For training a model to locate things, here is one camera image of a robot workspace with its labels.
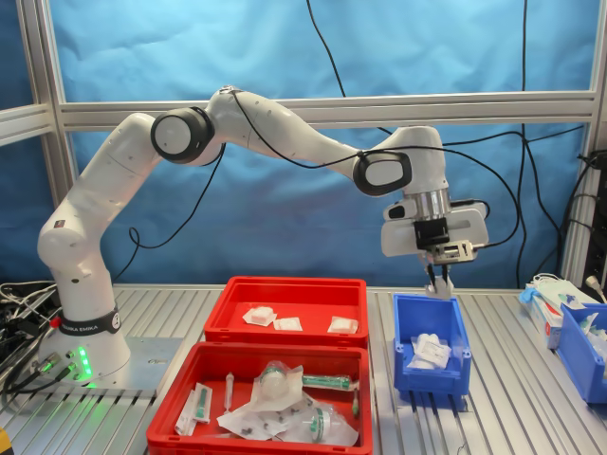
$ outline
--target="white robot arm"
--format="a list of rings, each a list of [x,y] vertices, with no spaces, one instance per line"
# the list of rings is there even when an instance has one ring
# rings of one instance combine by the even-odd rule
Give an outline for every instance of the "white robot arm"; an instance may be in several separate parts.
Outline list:
[[[385,151],[412,145],[440,149],[439,134],[431,127],[399,128],[375,147],[377,152],[361,152],[321,135],[277,102],[233,87],[215,93],[205,110],[176,109],[156,119],[134,114],[103,142],[40,233],[38,253],[57,283],[63,313],[39,357],[61,358],[57,368],[74,363],[64,382],[90,382],[129,359],[100,252],[108,225],[161,158],[206,165],[223,153],[226,142],[273,157],[332,163],[326,167],[372,196],[403,190],[403,199],[384,211],[382,250],[428,261],[432,295],[448,297],[447,264],[474,259],[476,249],[488,242],[482,205],[451,207],[442,151]],[[441,277],[433,275],[432,264],[443,265]]]

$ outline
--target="blue plastic bin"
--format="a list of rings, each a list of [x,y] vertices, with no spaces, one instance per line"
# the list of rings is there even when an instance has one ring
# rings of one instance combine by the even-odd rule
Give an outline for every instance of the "blue plastic bin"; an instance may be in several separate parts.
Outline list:
[[[438,300],[396,294],[395,305],[395,388],[465,395],[470,381],[472,354],[457,299]],[[451,347],[445,370],[407,368],[414,356],[411,337],[437,334]]]
[[[586,403],[607,403],[607,380],[603,379],[605,362],[597,354],[579,327],[579,323],[593,313],[593,322],[599,329],[607,329],[607,305],[586,303],[583,310],[570,310],[561,305],[563,312],[561,343],[558,353]]]

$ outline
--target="plastic bag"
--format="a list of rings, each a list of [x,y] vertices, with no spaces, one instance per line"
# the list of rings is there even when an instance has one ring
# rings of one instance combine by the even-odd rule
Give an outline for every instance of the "plastic bag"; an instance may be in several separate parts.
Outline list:
[[[271,361],[255,378],[250,397],[250,409],[285,410],[302,401],[304,368],[289,369],[284,363]]]
[[[332,406],[319,404],[298,415],[291,427],[277,437],[288,443],[353,446],[359,433]]]

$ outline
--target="red crate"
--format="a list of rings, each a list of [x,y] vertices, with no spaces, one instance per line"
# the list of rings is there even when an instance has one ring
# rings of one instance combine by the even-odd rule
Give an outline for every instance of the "red crate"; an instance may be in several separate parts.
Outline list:
[[[280,360],[287,366],[303,366],[308,374],[348,374],[360,383],[359,418],[352,414],[351,392],[306,389],[313,398],[332,404],[348,423],[359,432],[353,447],[294,444],[275,441],[223,439],[213,435],[228,433],[217,425],[217,417],[224,413],[226,375],[234,375],[232,410],[245,405],[249,399],[253,379],[270,360]],[[190,390],[200,382],[212,388],[211,422],[196,425],[192,436],[175,434],[175,422],[185,406]],[[147,430],[151,455],[316,455],[345,453],[367,455],[373,453],[371,423],[371,395],[369,389],[369,361],[366,350],[350,347],[267,346],[204,342],[195,344],[186,358],[173,385],[162,401]]]
[[[302,332],[277,331],[247,324],[243,315],[271,306],[278,319],[298,317]],[[331,318],[356,319],[355,334],[328,334]],[[367,296],[362,280],[234,277],[222,292],[207,323],[207,341],[367,347]]]

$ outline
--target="slotted table surface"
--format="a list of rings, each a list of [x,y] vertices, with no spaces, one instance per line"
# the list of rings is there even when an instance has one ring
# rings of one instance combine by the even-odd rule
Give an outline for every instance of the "slotted table surface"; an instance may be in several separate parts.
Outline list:
[[[223,286],[117,285],[124,332],[132,337],[181,337],[158,398],[70,388],[18,395],[0,404],[0,427],[16,454],[143,454],[145,429]],[[369,288],[369,346],[375,454],[607,455],[607,407],[587,406],[559,357],[512,291],[460,290],[472,350],[464,410],[453,400],[392,387],[392,295],[419,289]]]

